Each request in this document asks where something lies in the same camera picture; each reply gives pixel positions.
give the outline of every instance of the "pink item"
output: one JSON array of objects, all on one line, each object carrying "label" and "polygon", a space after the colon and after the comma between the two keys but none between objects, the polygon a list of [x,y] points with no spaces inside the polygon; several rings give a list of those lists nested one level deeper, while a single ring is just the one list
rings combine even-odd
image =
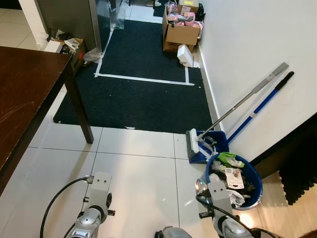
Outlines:
[{"label": "pink item", "polygon": [[200,28],[200,30],[202,30],[204,27],[204,23],[202,21],[195,21],[192,27],[197,27]]},{"label": "pink item", "polygon": [[193,26],[195,22],[195,13],[194,12],[185,12],[185,25],[186,26]]},{"label": "pink item", "polygon": [[173,14],[173,13],[170,13],[167,16],[167,20],[169,23],[172,23],[175,25],[184,25],[184,21],[185,21],[183,15]]}]

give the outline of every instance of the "white tape line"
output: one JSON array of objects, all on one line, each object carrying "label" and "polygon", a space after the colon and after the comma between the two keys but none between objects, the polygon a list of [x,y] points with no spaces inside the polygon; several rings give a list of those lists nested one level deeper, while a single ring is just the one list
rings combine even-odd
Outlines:
[{"label": "white tape line", "polygon": [[112,37],[112,34],[113,34],[113,30],[110,31],[109,39],[108,39],[108,42],[107,42],[107,44],[106,44],[105,50],[104,50],[102,56],[99,58],[98,66],[97,66],[96,73],[95,73],[95,78],[98,77],[98,74],[99,74],[101,65],[103,64],[103,58],[104,58],[104,56],[105,56],[106,49],[107,49],[107,47],[108,47],[108,45],[109,45],[110,39],[111,39],[111,37]]},{"label": "white tape line", "polygon": [[178,85],[186,85],[186,86],[194,86],[195,85],[194,83],[175,82],[175,81],[158,80],[158,79],[150,79],[150,78],[137,78],[137,77],[123,76],[123,75],[114,75],[114,74],[98,73],[97,76],[103,76],[103,77],[109,77],[109,78],[124,78],[124,79],[154,82],[154,83],[178,84]]},{"label": "white tape line", "polygon": [[189,83],[189,73],[188,73],[188,67],[185,66],[185,82]]}]

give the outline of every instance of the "wooden floor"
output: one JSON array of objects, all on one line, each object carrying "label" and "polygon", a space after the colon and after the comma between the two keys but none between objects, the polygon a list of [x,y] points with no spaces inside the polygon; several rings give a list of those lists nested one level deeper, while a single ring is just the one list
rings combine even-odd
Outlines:
[{"label": "wooden floor", "polygon": [[317,186],[289,206],[278,172],[266,177],[258,212],[264,229],[285,238],[298,238],[317,229]]}]

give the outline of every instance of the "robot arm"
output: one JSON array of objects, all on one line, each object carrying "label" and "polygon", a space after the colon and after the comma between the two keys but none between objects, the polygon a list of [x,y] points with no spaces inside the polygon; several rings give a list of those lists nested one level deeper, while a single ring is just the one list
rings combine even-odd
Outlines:
[{"label": "robot arm", "polygon": [[108,215],[115,215],[115,211],[109,210],[112,200],[111,193],[108,193],[110,182],[111,175],[102,172],[97,172],[87,180],[87,183],[92,184],[90,197],[84,198],[84,202],[88,204],[67,238],[96,238],[100,224]]},{"label": "robot arm", "polygon": [[[199,202],[201,202],[208,210],[207,212],[200,213],[199,217],[201,219],[212,217],[213,227],[220,238],[253,238],[252,234],[240,223],[230,218],[227,214],[216,209],[212,209],[211,205],[233,215],[230,197],[223,182],[211,182],[207,186],[204,181],[198,179],[196,182],[196,193],[202,198]],[[264,232],[259,232],[256,236],[256,238],[271,237],[272,236]],[[163,231],[156,233],[156,238],[192,237],[181,228],[166,227]]]}]

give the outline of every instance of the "black floor mat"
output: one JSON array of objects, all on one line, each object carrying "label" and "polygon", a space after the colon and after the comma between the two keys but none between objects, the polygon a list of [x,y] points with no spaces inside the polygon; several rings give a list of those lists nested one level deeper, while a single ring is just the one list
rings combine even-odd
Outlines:
[{"label": "black floor mat", "polygon": [[164,4],[168,2],[168,0],[159,0],[160,3],[162,3],[162,6],[158,6],[154,8],[153,16],[160,16],[163,17],[164,14]]},{"label": "black floor mat", "polygon": [[101,66],[101,74],[113,74],[185,82],[185,69],[177,54],[162,50],[162,25],[125,20],[115,30]]},{"label": "black floor mat", "polygon": [[[76,77],[92,126],[185,133],[204,130],[211,117],[200,70],[190,68],[195,86],[97,77],[97,65],[80,69]],[[54,122],[78,124],[68,94]]]}]

